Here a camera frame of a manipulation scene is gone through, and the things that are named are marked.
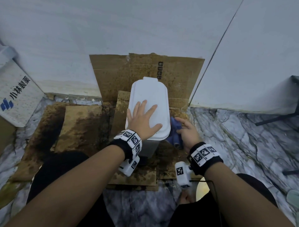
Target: white lid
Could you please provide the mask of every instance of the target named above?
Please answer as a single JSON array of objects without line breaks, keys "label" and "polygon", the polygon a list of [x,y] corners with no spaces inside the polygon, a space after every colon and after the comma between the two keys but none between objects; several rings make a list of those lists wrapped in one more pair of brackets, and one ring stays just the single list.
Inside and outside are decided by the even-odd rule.
[{"label": "white lid", "polygon": [[134,107],[137,102],[147,100],[145,113],[155,104],[157,109],[149,120],[149,126],[152,128],[156,124],[161,123],[163,127],[149,140],[164,140],[170,133],[170,116],[168,105],[168,93],[166,86],[159,82],[157,78],[144,77],[132,84],[131,95],[129,101],[129,109],[133,114]]}]

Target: wire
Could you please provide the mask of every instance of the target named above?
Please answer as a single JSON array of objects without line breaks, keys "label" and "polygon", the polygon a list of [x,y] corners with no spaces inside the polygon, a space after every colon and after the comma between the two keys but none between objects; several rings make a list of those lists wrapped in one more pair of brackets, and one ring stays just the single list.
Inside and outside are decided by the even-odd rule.
[{"label": "wire", "polygon": [[219,218],[220,218],[220,226],[222,227],[222,220],[221,220],[221,212],[220,212],[220,208],[219,208],[219,203],[218,203],[218,196],[217,196],[217,192],[216,192],[216,187],[215,187],[215,184],[213,181],[190,181],[190,182],[212,182],[213,184],[213,187],[214,187],[214,191],[215,191],[215,196],[216,196],[216,203],[217,203],[217,206],[218,206],[218,212],[219,212]]}]

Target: marble-pattern floor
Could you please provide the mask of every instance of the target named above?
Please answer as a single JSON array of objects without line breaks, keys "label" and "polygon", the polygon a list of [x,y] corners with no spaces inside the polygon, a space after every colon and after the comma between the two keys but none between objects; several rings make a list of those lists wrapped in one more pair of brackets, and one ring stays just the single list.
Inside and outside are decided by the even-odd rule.
[{"label": "marble-pattern floor", "polygon": [[[45,106],[53,102],[43,99],[26,127],[18,128],[15,144],[6,147],[0,157],[0,188],[16,171],[26,141],[37,127]],[[79,102],[94,104],[94,101]],[[299,169],[299,118],[255,126],[255,122],[273,116],[202,108],[189,108],[188,115],[205,142],[217,148],[224,163],[235,173],[247,173],[263,182],[279,208],[295,224],[295,211],[286,202],[286,194],[290,189],[299,188],[299,177],[284,176],[282,171]],[[29,186],[0,210],[0,227],[24,207]],[[180,191],[176,181],[169,180],[159,182],[158,192],[105,190],[103,195],[116,226],[167,226]]]}]

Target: foot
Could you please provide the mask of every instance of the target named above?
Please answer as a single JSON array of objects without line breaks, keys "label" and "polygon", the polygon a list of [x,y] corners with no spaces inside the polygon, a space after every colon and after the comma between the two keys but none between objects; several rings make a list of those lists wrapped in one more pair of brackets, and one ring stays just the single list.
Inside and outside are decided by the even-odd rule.
[{"label": "foot", "polygon": [[186,190],[182,191],[180,199],[179,199],[179,205],[181,205],[181,204],[188,204],[188,203],[192,203],[192,202],[195,202],[192,199],[192,196]]}]

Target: white plastic container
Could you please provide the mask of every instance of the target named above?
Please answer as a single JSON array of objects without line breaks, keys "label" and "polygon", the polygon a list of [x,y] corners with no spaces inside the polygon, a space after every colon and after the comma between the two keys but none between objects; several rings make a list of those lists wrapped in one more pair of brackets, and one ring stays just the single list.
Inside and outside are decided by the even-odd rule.
[{"label": "white plastic container", "polygon": [[142,141],[142,149],[139,156],[150,158],[157,149],[159,142],[166,139],[170,133],[170,116],[168,93],[166,86],[159,82],[157,78],[144,77],[132,84],[131,95],[129,101],[129,109],[133,114],[134,107],[137,102],[147,100],[145,113],[155,104],[157,109],[149,120],[149,126],[152,128],[156,124],[161,123],[163,127],[151,138]]}]

